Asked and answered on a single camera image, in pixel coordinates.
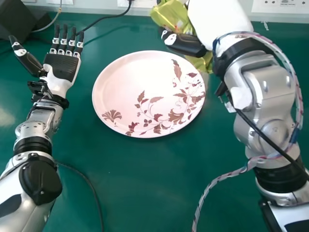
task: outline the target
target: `robot finger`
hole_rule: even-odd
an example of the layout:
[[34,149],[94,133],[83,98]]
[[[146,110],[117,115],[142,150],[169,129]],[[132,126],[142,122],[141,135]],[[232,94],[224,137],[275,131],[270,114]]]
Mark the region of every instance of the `robot finger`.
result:
[[59,48],[59,24],[55,25],[55,34],[54,34],[54,38],[53,38],[53,44],[52,47],[49,51],[50,54],[57,54],[57,50]]
[[68,43],[68,25],[64,24],[63,25],[63,34],[62,38],[60,40],[60,46],[58,49],[58,54],[64,55],[65,50],[67,49],[67,43]]
[[74,57],[80,57],[84,47],[84,32],[81,31],[79,35],[79,41],[77,42]]
[[38,77],[42,74],[43,66],[41,63],[29,53],[13,36],[9,36],[12,49],[14,50],[15,56],[22,63],[22,65],[29,71],[32,76]]
[[73,27],[68,49],[66,51],[67,56],[73,56],[73,51],[75,49],[75,38],[76,38],[76,27]]

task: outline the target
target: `brown leaf pattern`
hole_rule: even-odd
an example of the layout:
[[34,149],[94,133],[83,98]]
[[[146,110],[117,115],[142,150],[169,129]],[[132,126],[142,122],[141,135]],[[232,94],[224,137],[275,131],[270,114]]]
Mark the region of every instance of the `brown leaf pattern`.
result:
[[148,101],[148,100],[149,100],[149,99],[144,99],[144,100],[141,101],[140,104],[142,105],[143,103],[145,103],[145,102]]
[[150,99],[150,103],[155,103],[157,102],[158,100],[161,100],[163,97],[155,97],[155,98],[151,98]]
[[145,90],[139,95],[139,97],[137,98],[137,101],[141,102],[144,97],[145,97]]
[[[177,82],[182,82],[182,70],[176,60],[172,60],[174,64],[174,72],[176,75],[176,78],[173,79],[172,84],[173,87],[177,87]],[[168,114],[168,117],[164,117],[163,114],[160,113],[153,113],[152,107],[155,105],[156,102],[163,99],[163,97],[152,97],[152,98],[145,98],[148,97],[147,93],[145,93],[145,90],[138,96],[137,101],[138,103],[135,104],[135,107],[138,110],[138,117],[141,117],[139,122],[132,122],[128,128],[129,131],[126,133],[128,136],[132,136],[132,133],[135,133],[134,129],[139,124],[139,135],[145,135],[148,131],[152,131],[155,134],[161,134],[161,130],[173,130],[175,125],[181,125],[184,123],[187,123],[187,121],[190,121],[192,118],[192,115],[194,113],[194,110],[199,107],[198,102],[200,102],[205,96],[206,93],[198,93],[196,88],[200,87],[201,82],[199,80],[196,81],[196,79],[190,79],[191,82],[188,82],[189,79],[185,79],[185,77],[191,77],[194,78],[197,76],[197,73],[188,73],[186,76],[183,77],[183,83],[184,81],[187,82],[187,86],[183,86],[181,89],[179,89],[179,92],[174,94],[175,97],[182,98],[182,101],[180,103],[175,104],[177,106],[180,106],[181,104],[186,104],[186,108],[182,109],[171,109],[170,113]]]
[[174,96],[183,98],[183,97],[186,97],[187,95],[184,94],[184,93],[176,93],[176,94],[174,94]]
[[174,72],[176,77],[178,78],[178,80],[180,80],[181,76],[182,76],[182,70],[179,66],[174,66]]
[[174,72],[175,72],[175,75],[176,77],[178,78],[178,80],[180,81],[180,78],[182,76],[182,70],[181,68],[179,67],[179,64],[176,60],[172,59],[173,63],[174,63]]
[[161,134],[161,127],[160,127],[160,124],[156,125],[154,127],[154,133],[156,134]]
[[187,75],[190,76],[190,77],[195,77],[197,75],[197,73],[191,72],[191,73],[188,73]]
[[102,117],[105,121],[109,119],[112,123],[115,121],[116,118],[122,119],[121,113],[116,110],[110,110],[109,112],[105,112],[102,114]]
[[176,125],[177,123],[181,122],[183,116],[184,113],[177,114],[171,109],[169,113],[169,122],[173,122],[174,125]]
[[163,115],[161,115],[161,114],[155,114],[155,115],[154,115],[154,120],[158,122],[158,119],[159,119],[161,116],[163,116]]

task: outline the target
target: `green plastic bag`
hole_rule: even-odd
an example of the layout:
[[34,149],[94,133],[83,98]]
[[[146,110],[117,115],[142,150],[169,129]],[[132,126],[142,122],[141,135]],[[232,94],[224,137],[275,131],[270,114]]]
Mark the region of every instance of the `green plastic bag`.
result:
[[[151,10],[150,17],[160,27],[168,28],[175,33],[196,35],[189,20],[186,6],[178,0],[161,0]],[[200,72],[212,73],[212,52],[207,52],[202,58],[185,57]]]

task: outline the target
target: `black cable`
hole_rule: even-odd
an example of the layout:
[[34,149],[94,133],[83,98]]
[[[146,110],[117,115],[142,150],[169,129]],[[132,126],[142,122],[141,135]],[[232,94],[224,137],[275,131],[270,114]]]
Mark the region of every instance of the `black cable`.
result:
[[94,26],[96,23],[98,23],[99,21],[103,20],[103,19],[107,19],[107,18],[118,18],[118,17],[121,17],[121,16],[124,16],[126,13],[128,13],[128,11],[130,10],[131,8],[131,4],[132,4],[132,1],[133,0],[128,0],[129,1],[129,6],[128,8],[121,14],[116,14],[116,15],[109,15],[109,16],[104,16],[102,18],[99,18],[97,19],[96,21],[94,21],[92,24],[90,24],[89,26],[85,27],[84,29],[82,29],[80,32],[78,32],[76,35],[79,35],[82,31],[86,31],[88,30],[89,28],[91,28],[92,26]]
[[299,163],[297,163],[292,157],[290,157],[285,151],[278,147],[271,139],[269,139],[248,117],[239,109],[235,109],[237,114],[261,137],[263,138],[270,146],[272,146],[280,155],[285,157],[291,164],[293,164],[303,175],[307,177],[309,181],[309,174],[305,171]]
[[81,173],[77,169],[75,169],[75,168],[73,168],[73,167],[71,167],[71,166],[69,166],[67,164],[61,163],[59,161],[56,161],[56,164],[58,164],[60,166],[63,166],[63,167],[66,167],[66,168],[76,172],[78,175],[80,175],[87,182],[87,184],[91,188],[93,196],[94,196],[94,198],[96,200],[96,204],[97,204],[97,208],[98,208],[98,214],[99,214],[99,217],[100,217],[101,232],[104,232],[104,223],[103,223],[103,216],[102,216],[101,205],[100,205],[100,202],[98,200],[97,192],[96,192],[95,188],[93,187],[92,183],[90,182],[90,180],[83,173]]
[[7,50],[4,50],[3,52],[0,52],[0,56],[3,55],[3,54],[6,54],[8,52],[12,52],[12,48],[8,48]]

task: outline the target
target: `floral pattern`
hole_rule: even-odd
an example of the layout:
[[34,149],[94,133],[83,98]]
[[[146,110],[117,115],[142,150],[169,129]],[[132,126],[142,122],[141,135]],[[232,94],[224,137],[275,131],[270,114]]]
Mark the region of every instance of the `floral pattern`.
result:
[[110,110],[109,112],[105,112],[102,114],[102,117],[105,121],[110,120],[116,126],[115,119],[122,119],[121,113],[116,110]]
[[[197,73],[191,72],[183,74],[178,62],[174,59],[171,61],[173,62],[175,73],[175,77],[172,81],[173,87],[177,87],[179,84],[185,85],[185,87],[179,89],[179,93],[174,94],[175,97],[178,97],[178,100],[175,101],[175,106],[177,106],[177,108],[172,108],[168,115],[164,115],[161,112],[153,112],[152,107],[164,97],[157,96],[150,98],[144,90],[137,97],[136,104],[134,104],[137,110],[136,115],[139,119],[137,119],[137,122],[131,122],[131,124],[128,125],[126,135],[132,136],[132,134],[137,133],[137,131],[139,133],[138,135],[144,135],[150,131],[155,134],[161,134],[162,130],[169,130],[171,133],[174,126],[189,121],[194,111],[201,108],[197,103],[205,98],[206,92],[198,91],[199,87],[202,87],[204,83],[201,83],[199,78],[196,80]],[[114,123],[115,126],[115,119],[122,119],[121,113],[116,110],[105,112],[102,116],[105,120],[110,120]]]

